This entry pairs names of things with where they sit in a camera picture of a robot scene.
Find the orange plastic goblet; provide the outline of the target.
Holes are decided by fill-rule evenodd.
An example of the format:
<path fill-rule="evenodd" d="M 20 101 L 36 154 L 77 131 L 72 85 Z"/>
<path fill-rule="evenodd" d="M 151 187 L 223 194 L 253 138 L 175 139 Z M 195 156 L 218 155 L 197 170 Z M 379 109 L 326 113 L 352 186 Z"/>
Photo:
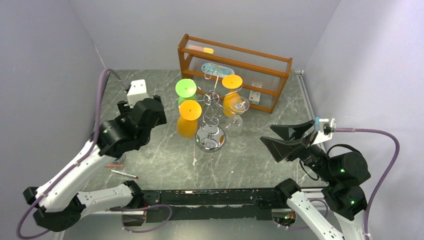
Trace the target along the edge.
<path fill-rule="evenodd" d="M 236 74 L 227 75 L 222 79 L 222 85 L 229 89 L 229 92 L 224 96 L 223 99 L 223 108 L 222 111 L 225 116 L 231 117 L 234 114 L 231 112 L 232 108 L 230 107 L 230 101 L 233 98 L 237 98 L 240 95 L 237 93 L 237 90 L 243 85 L 243 79 Z"/>
<path fill-rule="evenodd" d="M 179 106 L 180 117 L 176 130 L 183 138 L 192 138 L 198 129 L 198 119 L 202 114 L 201 105 L 195 100 L 185 100 Z"/>

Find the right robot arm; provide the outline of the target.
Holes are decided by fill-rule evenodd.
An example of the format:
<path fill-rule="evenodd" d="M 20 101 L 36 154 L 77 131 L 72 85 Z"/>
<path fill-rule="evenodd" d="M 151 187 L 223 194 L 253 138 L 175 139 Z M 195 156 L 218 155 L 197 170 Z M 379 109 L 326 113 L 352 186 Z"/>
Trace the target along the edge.
<path fill-rule="evenodd" d="M 273 124 L 270 129 L 279 138 L 260 137 L 276 162 L 300 160 L 317 177 L 327 183 L 321 190 L 324 202 L 334 213 L 338 231 L 311 204 L 304 191 L 291 178 L 274 187 L 275 202 L 289 207 L 320 240 L 366 240 L 365 213 L 368 206 L 360 187 L 371 177 L 368 164 L 354 147 L 342 144 L 349 151 L 333 157 L 319 144 L 332 139 L 336 130 L 334 118 L 319 118 L 296 125 Z"/>

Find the clear wine glass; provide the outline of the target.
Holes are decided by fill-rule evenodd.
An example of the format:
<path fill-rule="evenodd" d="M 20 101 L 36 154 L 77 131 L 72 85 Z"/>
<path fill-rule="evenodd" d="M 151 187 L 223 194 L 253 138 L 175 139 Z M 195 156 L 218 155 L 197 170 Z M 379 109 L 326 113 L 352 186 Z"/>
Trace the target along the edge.
<path fill-rule="evenodd" d="M 235 138 L 240 135 L 244 130 L 244 120 L 242 114 L 246 112 L 250 107 L 249 101 L 242 96 L 235 96 L 229 100 L 229 112 L 232 116 L 229 116 L 226 120 L 225 129 L 227 135 L 231 138 Z"/>

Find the green plastic goblet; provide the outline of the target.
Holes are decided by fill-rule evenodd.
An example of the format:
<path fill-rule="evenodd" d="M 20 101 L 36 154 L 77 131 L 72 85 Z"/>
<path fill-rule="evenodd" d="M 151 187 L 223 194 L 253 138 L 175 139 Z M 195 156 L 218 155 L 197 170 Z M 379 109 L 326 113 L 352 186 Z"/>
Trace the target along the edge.
<path fill-rule="evenodd" d="M 181 103 L 187 100 L 196 101 L 196 92 L 197 85 L 190 78 L 183 78 L 179 80 L 175 85 L 175 91 L 178 95 L 177 105 L 180 106 Z"/>

